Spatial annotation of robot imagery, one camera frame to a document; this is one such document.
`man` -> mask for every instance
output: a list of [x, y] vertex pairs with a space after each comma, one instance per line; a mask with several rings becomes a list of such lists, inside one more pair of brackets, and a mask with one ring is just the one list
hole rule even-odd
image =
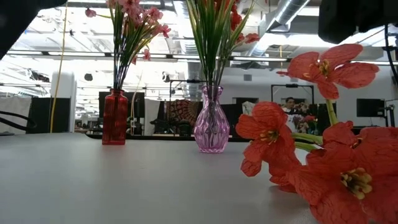
[[300, 115], [297, 115], [297, 110], [294, 109], [294, 106], [295, 106], [294, 98], [293, 97], [288, 97], [285, 100], [285, 106], [282, 108], [283, 111], [285, 111], [285, 113], [287, 113], [286, 125], [290, 128], [290, 130], [293, 133], [296, 132], [296, 125], [294, 123], [294, 119], [295, 119], [295, 117], [299, 117], [300, 116]]

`ceiling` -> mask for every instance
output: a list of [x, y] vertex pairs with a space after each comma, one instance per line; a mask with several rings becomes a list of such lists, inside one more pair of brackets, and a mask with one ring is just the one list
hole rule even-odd
[[[181, 8], [183, 1], [141, 1], [146, 7], [156, 6], [162, 8], [164, 13], [160, 23], [167, 24], [172, 31], [170, 38], [166, 39], [158, 35], [150, 44], [152, 54], [185, 54], [188, 53], [184, 47], [193, 44], [192, 31], [188, 18], [183, 16]], [[244, 10], [250, 1], [241, 0], [240, 8]], [[267, 13], [277, 8], [277, 0], [257, 1], [244, 33], [258, 33]], [[325, 43], [316, 35], [317, 15], [320, 1], [310, 1], [305, 8], [292, 21], [291, 29], [285, 33], [266, 33], [264, 55], [262, 57], [294, 57], [298, 54], [315, 50], [322, 52], [332, 45]], [[97, 14], [109, 15], [105, 0], [70, 0], [67, 14], [65, 51], [66, 52], [103, 52], [113, 51], [113, 28], [109, 19], [99, 16], [88, 18], [85, 16], [86, 7], [91, 7]], [[65, 7], [46, 9], [38, 13], [26, 31], [20, 36], [11, 50], [28, 50], [29, 55], [6, 55], [0, 61], [0, 83], [19, 84], [20, 86], [0, 86], [0, 96], [5, 95], [33, 95], [48, 96], [49, 86], [47, 82], [37, 80], [37, 76], [48, 78], [51, 82], [53, 71], [57, 70], [60, 63], [59, 52], [62, 50], [63, 18]], [[382, 28], [370, 30], [366, 34], [357, 34], [345, 42], [360, 43], [366, 46], [358, 60], [375, 60], [382, 56]], [[240, 46], [234, 55], [246, 55], [246, 52], [255, 44], [244, 44]], [[287, 63], [269, 62], [260, 66], [261, 69], [274, 70], [286, 68]], [[112, 61], [104, 57], [67, 57], [63, 68], [73, 69], [78, 80], [78, 107], [79, 113], [95, 113], [98, 111], [98, 92], [106, 91], [107, 86], [112, 83]], [[234, 73], [247, 73], [241, 68], [232, 68]], [[169, 83], [162, 80], [163, 74], [169, 74], [171, 79], [186, 79], [189, 77], [187, 60], [153, 60], [151, 62], [138, 61], [136, 66], [131, 66], [126, 77], [124, 87], [127, 91], [134, 91], [135, 88], [147, 87], [148, 97], [153, 99], [164, 99], [169, 97]], [[86, 81], [85, 75], [91, 74], [92, 81]], [[277, 82], [279, 76], [272, 79], [264, 79], [265, 82]], [[228, 83], [239, 83], [241, 77], [224, 74]], [[41, 84], [43, 87], [23, 86]], [[183, 98], [187, 94], [186, 83], [173, 83], [177, 86], [173, 97]]]

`green stem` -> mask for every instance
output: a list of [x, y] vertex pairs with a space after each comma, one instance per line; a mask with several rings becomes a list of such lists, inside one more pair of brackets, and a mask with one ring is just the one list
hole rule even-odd
[[326, 107], [328, 108], [330, 126], [337, 124], [338, 120], [337, 120], [335, 109], [333, 108], [333, 103], [331, 102], [331, 100], [326, 99]]
[[295, 142], [294, 145], [297, 149], [302, 149], [307, 152], [311, 152], [314, 149], [318, 149], [313, 144], [308, 144], [308, 143], [304, 143], [304, 142]]
[[316, 136], [313, 134], [306, 134], [306, 133], [292, 133], [292, 137], [294, 139], [301, 139], [301, 140], [313, 142], [314, 144], [317, 144], [319, 146], [321, 146], [323, 144], [322, 136]]

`table surface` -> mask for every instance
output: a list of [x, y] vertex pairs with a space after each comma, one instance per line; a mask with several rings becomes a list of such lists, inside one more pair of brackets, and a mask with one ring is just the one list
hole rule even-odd
[[265, 164], [252, 178], [239, 170], [246, 146], [202, 154], [193, 141], [0, 137], [0, 223], [316, 223], [306, 201], [268, 181]]

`pink glass vase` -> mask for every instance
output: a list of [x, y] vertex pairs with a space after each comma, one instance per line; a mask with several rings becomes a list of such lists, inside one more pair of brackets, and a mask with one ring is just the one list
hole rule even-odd
[[202, 87], [203, 109], [193, 130], [201, 152], [221, 153], [228, 143], [229, 123], [218, 101], [222, 92], [221, 86]]
[[126, 143], [128, 100], [123, 90], [111, 89], [105, 97], [103, 145], [124, 145]]

